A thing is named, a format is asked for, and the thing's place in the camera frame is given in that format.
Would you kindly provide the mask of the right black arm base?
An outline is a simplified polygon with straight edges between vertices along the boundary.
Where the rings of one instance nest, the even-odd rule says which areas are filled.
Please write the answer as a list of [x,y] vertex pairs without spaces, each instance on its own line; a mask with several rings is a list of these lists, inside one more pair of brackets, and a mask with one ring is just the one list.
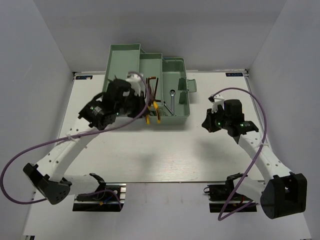
[[[207,185],[203,189],[203,192],[209,196],[209,200],[212,202],[225,202],[231,193],[231,191],[227,190],[225,184]],[[251,199],[244,195],[235,193],[231,198],[231,201],[243,203],[245,201],[251,201]]]

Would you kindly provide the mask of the green toolbox with clear lid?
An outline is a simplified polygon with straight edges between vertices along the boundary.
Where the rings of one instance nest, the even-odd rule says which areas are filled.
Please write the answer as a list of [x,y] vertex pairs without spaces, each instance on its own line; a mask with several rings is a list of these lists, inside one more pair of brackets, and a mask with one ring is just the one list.
[[135,71],[145,77],[155,93],[159,107],[160,124],[184,125],[190,116],[189,93],[197,91],[195,79],[188,79],[182,57],[163,57],[162,53],[146,53],[139,43],[112,44],[102,90],[118,77],[125,79]]

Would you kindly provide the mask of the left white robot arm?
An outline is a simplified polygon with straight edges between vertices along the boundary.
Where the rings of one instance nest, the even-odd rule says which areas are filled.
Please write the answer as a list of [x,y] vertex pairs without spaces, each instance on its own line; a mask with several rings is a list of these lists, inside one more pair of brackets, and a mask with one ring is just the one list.
[[66,171],[76,157],[100,133],[115,129],[117,117],[130,121],[149,113],[150,91],[148,84],[138,74],[127,79],[114,78],[106,91],[95,95],[79,112],[73,126],[57,145],[35,164],[27,163],[23,172],[32,185],[52,205],[62,202],[68,195],[99,200],[109,191],[104,179],[95,174],[67,175]]

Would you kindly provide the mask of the yellow black pliers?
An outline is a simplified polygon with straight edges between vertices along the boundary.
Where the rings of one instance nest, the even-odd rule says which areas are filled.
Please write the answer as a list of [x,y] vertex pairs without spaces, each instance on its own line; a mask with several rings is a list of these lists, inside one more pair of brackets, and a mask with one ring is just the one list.
[[155,100],[153,100],[147,107],[144,118],[147,125],[151,123],[151,116],[156,117],[156,121],[159,124],[161,122],[161,115],[159,106]]

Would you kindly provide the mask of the large silver ratchet wrench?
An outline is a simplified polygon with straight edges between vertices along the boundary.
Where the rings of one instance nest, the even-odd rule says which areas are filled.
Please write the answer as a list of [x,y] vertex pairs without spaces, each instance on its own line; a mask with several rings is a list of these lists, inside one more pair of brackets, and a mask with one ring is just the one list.
[[172,115],[175,115],[175,95],[176,95],[176,91],[174,89],[171,89],[169,91],[170,93],[170,106],[171,106],[171,111],[172,111]]

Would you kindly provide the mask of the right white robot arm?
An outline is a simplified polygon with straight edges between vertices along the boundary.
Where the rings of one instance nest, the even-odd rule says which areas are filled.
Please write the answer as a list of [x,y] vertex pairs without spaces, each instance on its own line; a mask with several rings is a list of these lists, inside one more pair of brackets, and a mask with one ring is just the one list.
[[270,219],[303,213],[307,201],[306,177],[293,173],[269,146],[263,145],[261,131],[252,121],[245,120],[240,100],[225,100],[216,95],[209,101],[212,108],[207,109],[201,126],[210,133],[227,131],[250,158],[256,158],[254,164],[264,180],[261,183],[243,173],[230,175],[223,185],[209,186],[211,199],[225,201],[228,197],[236,200],[244,196],[259,204]]

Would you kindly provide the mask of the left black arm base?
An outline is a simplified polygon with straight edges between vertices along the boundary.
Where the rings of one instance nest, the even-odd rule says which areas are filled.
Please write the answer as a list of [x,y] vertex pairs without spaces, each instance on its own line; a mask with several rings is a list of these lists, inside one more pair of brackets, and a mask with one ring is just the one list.
[[126,184],[111,183],[105,186],[109,191],[100,192],[91,196],[79,196],[74,198],[73,212],[114,212],[119,213],[125,203]]

